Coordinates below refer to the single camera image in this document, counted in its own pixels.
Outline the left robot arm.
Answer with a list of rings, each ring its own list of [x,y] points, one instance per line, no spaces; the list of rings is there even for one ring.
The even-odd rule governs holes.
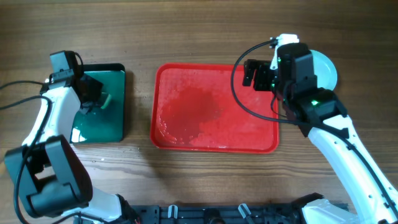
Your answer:
[[[52,74],[42,83],[40,111],[20,147],[7,151],[14,184],[14,210],[28,217],[70,217],[93,223],[137,223],[139,216],[118,194],[95,188],[72,144],[96,139],[120,141],[124,134],[126,74]]]

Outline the light blue plate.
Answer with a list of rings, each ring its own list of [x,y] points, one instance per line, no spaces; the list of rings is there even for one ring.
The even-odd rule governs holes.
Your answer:
[[[317,76],[317,87],[334,90],[338,73],[333,62],[323,53],[311,50],[313,56],[314,74]]]

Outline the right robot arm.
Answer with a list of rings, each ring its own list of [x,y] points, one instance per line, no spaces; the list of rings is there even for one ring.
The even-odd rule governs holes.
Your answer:
[[[352,214],[319,198],[300,208],[304,222],[397,223],[397,190],[368,153],[335,95],[333,62],[317,57],[295,59],[283,71],[281,62],[249,59],[243,68],[243,85],[271,91],[282,102],[283,123],[298,126],[326,157],[356,209]]]

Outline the green dish sponge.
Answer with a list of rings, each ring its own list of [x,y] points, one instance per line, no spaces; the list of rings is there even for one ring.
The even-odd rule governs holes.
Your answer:
[[[104,110],[105,108],[108,107],[111,100],[112,100],[112,96],[109,93],[102,93],[99,98],[98,105],[102,110]]]

